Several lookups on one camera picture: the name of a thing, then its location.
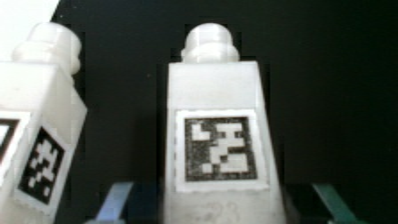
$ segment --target qr-like code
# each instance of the qr-like code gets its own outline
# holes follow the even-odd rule
[[[40,128],[17,188],[44,204],[51,199],[62,158],[63,149]]]
[[[248,118],[184,119],[186,181],[257,178]]]
[[[17,122],[19,121],[12,119],[0,119],[0,164],[14,135]]]

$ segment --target black background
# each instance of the black background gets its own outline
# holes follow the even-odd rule
[[[167,63],[204,22],[259,61],[282,183],[330,182],[360,219],[394,222],[398,3],[369,2],[62,1],[88,116],[58,224],[94,217],[111,182],[161,183]]]

